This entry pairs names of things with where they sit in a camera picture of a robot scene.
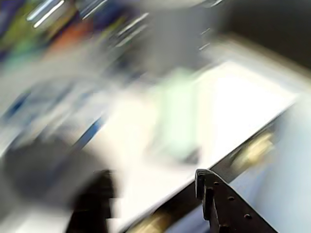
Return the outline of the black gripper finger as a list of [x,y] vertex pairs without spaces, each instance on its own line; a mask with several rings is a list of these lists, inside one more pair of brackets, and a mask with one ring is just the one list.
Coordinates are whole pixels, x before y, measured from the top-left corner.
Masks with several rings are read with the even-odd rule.
[[204,219],[209,222],[211,233],[275,232],[231,186],[211,170],[196,170],[195,195],[202,202]]
[[84,188],[74,202],[67,233],[107,233],[107,220],[113,218],[112,204],[116,197],[113,173],[103,170]]

